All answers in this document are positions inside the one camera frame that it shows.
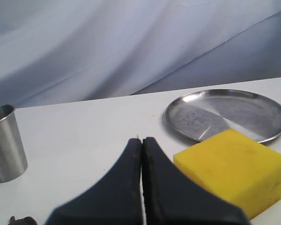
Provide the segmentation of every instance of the table surface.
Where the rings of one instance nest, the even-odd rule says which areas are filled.
[[[29,167],[0,183],[0,225],[32,216],[43,225],[52,210],[95,184],[118,159],[129,138],[153,136],[167,156],[194,144],[166,124],[164,110],[177,97],[204,89],[238,89],[281,104],[281,78],[174,90],[16,110]],[[281,153],[281,137],[269,144]],[[281,200],[252,220],[281,225]]]

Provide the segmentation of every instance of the metal cup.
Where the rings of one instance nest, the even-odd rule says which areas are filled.
[[[27,166],[15,108],[12,105],[0,105],[0,182],[19,177]]]

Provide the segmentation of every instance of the white fabric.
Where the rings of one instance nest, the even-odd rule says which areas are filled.
[[[0,104],[132,94],[279,11],[281,0],[0,0]]]

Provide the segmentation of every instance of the stainless steel plate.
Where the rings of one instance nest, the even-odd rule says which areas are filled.
[[[201,142],[226,129],[264,143],[281,135],[281,105],[242,90],[203,90],[181,96],[166,109],[180,134]]]

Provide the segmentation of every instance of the yellow sponge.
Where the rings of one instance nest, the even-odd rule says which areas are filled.
[[[281,199],[281,154],[232,129],[174,155],[174,164],[250,219]]]

